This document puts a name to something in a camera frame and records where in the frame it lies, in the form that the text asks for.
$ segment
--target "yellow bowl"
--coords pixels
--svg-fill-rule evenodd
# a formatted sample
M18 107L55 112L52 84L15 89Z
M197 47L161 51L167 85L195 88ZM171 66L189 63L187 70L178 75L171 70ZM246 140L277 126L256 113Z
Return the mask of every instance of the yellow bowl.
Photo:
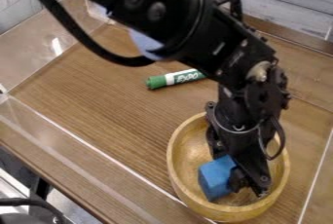
M213 160L206 141L206 114L190 118L175 130L166 153L169 177L179 199L202 216L214 221L238 222L261 215L276 202L288 182L290 162L286 149L282 155L269 162L272 187L268 196L258 199L252 189L242 189L216 203L210 203L198 183L198 167ZM268 146L273 153L278 145L274 138Z

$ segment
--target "wooden table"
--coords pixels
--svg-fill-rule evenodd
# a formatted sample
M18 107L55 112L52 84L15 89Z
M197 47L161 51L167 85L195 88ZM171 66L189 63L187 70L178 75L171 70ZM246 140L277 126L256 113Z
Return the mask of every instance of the wooden table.
M114 52L138 54L122 26L103 26L94 36ZM293 92L302 97L309 88L297 81L312 76L317 62L317 69L332 65L332 58L274 37L269 41L292 74ZM106 223L210 223L174 197L166 150L175 128L216 100L217 85L205 80L151 92L143 83L151 75L185 68L177 62L121 67L75 45L4 102L2 144ZM323 92L305 97L312 103L294 99L284 112L292 176L274 207L248 223L298 223L333 126L327 110L333 104L321 99L325 93L332 98L329 83L321 80ZM323 200L332 195L327 191ZM315 204L305 223L332 221L333 202L328 204Z

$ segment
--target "marker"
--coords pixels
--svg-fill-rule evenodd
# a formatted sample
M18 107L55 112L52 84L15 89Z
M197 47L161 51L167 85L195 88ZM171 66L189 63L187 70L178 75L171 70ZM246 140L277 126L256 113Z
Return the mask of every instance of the marker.
M206 76L197 69L185 70L181 72L167 73L161 76L151 76L146 85L149 89L154 90L162 87L183 84L191 81L202 80Z

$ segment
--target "black cable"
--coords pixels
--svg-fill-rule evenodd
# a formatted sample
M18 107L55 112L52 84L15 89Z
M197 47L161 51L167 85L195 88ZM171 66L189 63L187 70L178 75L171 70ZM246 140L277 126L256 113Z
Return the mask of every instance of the black cable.
M285 145L286 145L286 135L285 135L285 130L282 129L280 123L278 123L278 120L276 119L276 117L272 117L269 119L269 121L273 123L273 126L276 128L276 132L277 132L277 135L280 137L280 147L278 147L278 150L276 152L276 154L273 156L270 156L266 152L266 149L264 147L264 143L262 143L262 131L261 131L261 127L258 129L258 132L260 132L260 147L261 147L261 150L264 152L264 155L266 157L266 159L269 161L274 160L282 153L284 151L284 148L285 148Z
M40 2L82 45L103 59L111 61L113 63L131 67L146 66L154 63L154 61L147 59L145 56L127 58L113 54L91 39L58 0L40 0Z
M48 205L46 202L34 199L12 198L0 199L0 206L19 206L19 205L34 205L48 209L56 216L59 223L66 224L66 216L55 209L54 206Z

